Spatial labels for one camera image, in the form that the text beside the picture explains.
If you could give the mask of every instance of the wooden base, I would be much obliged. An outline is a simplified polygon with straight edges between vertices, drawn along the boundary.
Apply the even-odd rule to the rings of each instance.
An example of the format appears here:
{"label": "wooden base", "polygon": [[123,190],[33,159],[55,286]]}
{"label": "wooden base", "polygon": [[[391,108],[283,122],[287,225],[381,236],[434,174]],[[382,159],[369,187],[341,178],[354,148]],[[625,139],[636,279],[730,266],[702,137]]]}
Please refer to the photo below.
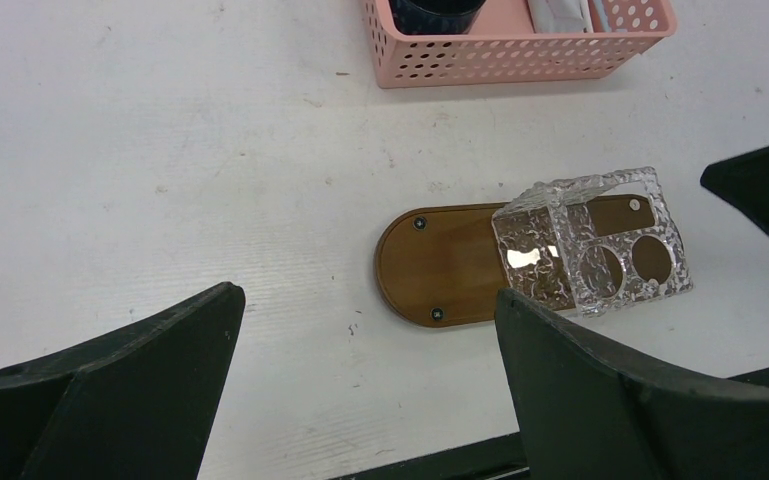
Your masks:
{"label": "wooden base", "polygon": [[[640,202],[641,208],[630,209],[631,200]],[[424,327],[492,320],[496,293],[508,287],[491,223],[503,205],[420,208],[397,218],[375,251],[375,274],[384,301],[402,318]],[[648,200],[637,195],[599,197],[587,207],[600,236],[654,223]],[[635,255],[634,266],[642,276],[645,271],[646,278],[668,276],[672,269],[669,254],[656,243],[641,244],[640,255]],[[619,264],[608,267],[619,285]]]}

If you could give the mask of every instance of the textured acrylic box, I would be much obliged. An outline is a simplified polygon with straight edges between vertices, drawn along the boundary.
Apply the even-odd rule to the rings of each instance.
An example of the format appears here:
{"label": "textured acrylic box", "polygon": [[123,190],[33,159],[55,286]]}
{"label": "textured acrylic box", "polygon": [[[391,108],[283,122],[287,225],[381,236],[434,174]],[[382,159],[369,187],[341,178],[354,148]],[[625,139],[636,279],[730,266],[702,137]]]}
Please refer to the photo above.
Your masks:
{"label": "textured acrylic box", "polygon": [[676,29],[669,0],[590,0],[595,32],[578,34],[536,34],[526,0],[487,0],[465,35],[404,35],[389,0],[360,2],[381,88],[603,78]]}
{"label": "textured acrylic box", "polygon": [[[630,208],[650,207],[653,224],[599,236],[587,202],[632,184],[642,186],[640,198],[648,202],[632,199]],[[568,305],[571,298],[579,314],[595,317],[693,288],[681,236],[651,167],[537,183],[493,215],[493,229],[510,286],[549,308]],[[634,252],[641,241],[666,249],[671,268],[664,278],[644,279],[636,270]],[[534,252],[535,261],[513,265],[511,252]]]}

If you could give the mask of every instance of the perforated basket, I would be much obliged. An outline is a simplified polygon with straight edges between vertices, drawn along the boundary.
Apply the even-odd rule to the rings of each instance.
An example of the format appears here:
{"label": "perforated basket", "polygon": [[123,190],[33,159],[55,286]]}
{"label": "perforated basket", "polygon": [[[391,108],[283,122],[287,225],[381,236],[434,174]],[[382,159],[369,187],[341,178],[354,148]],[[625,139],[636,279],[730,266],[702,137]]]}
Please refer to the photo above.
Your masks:
{"label": "perforated basket", "polygon": [[389,0],[360,2],[381,88],[603,78],[676,30],[668,0],[590,0],[595,33],[578,34],[534,33],[526,0],[487,0],[465,35],[404,35]]}

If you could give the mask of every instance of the basket hole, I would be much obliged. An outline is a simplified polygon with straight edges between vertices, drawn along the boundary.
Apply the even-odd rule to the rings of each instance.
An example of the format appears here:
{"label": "basket hole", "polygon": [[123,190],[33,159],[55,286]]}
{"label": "basket hole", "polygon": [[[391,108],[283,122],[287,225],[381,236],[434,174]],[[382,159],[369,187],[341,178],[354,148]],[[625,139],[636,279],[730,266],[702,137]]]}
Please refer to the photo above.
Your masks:
{"label": "basket hole", "polygon": [[581,256],[579,270],[587,289],[599,298],[616,295],[625,276],[617,255],[605,247],[588,248]]}
{"label": "basket hole", "polygon": [[659,285],[666,283],[672,274],[673,258],[666,245],[655,237],[645,235],[631,247],[631,264],[643,280]]}

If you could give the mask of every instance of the white surface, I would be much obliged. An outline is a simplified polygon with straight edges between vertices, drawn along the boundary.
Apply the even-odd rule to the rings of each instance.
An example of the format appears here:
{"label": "white surface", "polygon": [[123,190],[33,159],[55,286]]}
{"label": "white surface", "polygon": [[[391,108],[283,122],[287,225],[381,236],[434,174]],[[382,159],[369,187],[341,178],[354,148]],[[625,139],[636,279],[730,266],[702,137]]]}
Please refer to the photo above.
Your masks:
{"label": "white surface", "polygon": [[710,374],[769,366],[769,239],[698,185],[769,144],[769,2],[675,0],[678,34],[604,81],[413,91],[375,86],[356,3],[0,0],[0,367],[231,280],[249,306],[202,479],[506,434],[492,323],[396,318],[379,234],[647,164],[696,290],[587,325]]}

